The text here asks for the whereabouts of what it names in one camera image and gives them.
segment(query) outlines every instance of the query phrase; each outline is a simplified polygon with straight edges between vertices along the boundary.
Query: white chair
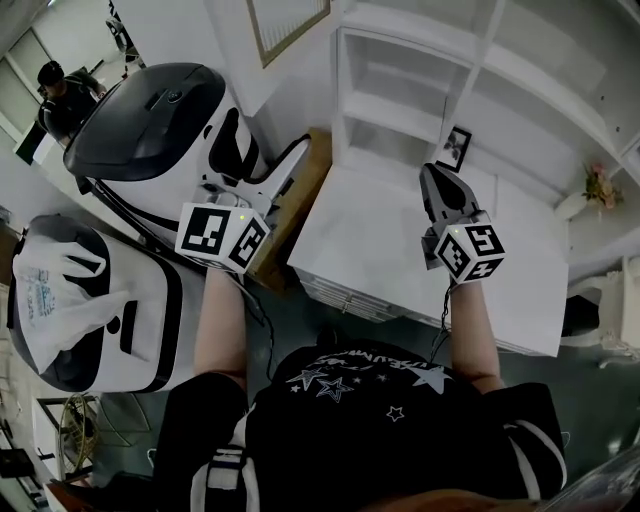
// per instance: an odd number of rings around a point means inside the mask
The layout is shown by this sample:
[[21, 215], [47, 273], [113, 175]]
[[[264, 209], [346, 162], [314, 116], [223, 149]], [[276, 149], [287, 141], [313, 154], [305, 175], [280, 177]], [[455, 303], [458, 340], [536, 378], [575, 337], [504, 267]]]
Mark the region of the white chair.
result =
[[602, 293], [598, 305], [600, 324], [590, 332], [566, 336], [561, 344], [568, 347], [602, 345], [615, 355], [599, 364], [635, 364], [640, 361], [640, 257], [622, 260], [622, 271], [606, 276], [589, 277], [571, 286], [567, 298], [589, 290]]

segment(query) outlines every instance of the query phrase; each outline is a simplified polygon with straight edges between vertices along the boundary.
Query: fan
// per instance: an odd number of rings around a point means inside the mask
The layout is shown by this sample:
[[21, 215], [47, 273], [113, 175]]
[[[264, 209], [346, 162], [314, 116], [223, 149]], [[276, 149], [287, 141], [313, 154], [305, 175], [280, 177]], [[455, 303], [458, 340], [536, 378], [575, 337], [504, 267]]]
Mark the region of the fan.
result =
[[75, 473], [89, 459], [98, 443], [96, 413], [84, 395], [71, 395], [64, 404], [58, 436], [61, 473]]

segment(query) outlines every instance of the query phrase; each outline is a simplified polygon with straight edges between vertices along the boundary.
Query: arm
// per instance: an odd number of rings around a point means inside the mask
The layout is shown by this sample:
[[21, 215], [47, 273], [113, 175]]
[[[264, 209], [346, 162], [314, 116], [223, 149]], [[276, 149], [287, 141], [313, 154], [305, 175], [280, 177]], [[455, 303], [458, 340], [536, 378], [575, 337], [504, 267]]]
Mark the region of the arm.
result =
[[100, 82], [98, 82], [95, 78], [93, 78], [86, 71], [79, 69], [78, 71], [75, 71], [74, 73], [72, 73], [72, 75], [80, 79], [80, 81], [82, 81], [84, 85], [86, 85], [93, 92], [95, 92], [98, 98], [102, 98], [106, 94], [107, 88], [104, 85], [102, 85]]
[[453, 370], [481, 393], [504, 387], [480, 283], [459, 285], [451, 294], [451, 359]]
[[247, 389], [244, 300], [223, 271], [209, 269], [196, 336], [195, 373], [222, 373]]

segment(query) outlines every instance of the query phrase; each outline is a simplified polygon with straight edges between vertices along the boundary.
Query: white table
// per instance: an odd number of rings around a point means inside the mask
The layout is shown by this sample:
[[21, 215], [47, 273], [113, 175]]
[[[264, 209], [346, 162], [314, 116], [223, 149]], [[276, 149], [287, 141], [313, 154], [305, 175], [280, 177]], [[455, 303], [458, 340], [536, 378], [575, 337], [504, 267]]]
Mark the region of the white table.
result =
[[[492, 214], [507, 251], [483, 284], [498, 344], [556, 356], [568, 279], [566, 225], [495, 176], [470, 166], [461, 176]], [[392, 305], [399, 312], [393, 316], [439, 325], [449, 277], [444, 268], [427, 270], [420, 241], [430, 225], [419, 186], [334, 165], [289, 264], [305, 286], [319, 278]]]

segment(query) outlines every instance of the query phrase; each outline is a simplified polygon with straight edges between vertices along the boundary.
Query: marker cube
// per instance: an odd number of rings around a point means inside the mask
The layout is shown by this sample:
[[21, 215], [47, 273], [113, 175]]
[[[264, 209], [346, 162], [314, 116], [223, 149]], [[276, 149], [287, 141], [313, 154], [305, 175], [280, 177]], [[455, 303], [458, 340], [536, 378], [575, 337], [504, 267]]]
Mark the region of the marker cube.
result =
[[447, 226], [435, 252], [459, 284], [487, 279], [506, 255], [488, 222]]
[[244, 274], [269, 233], [251, 208], [185, 203], [175, 250], [202, 265]]

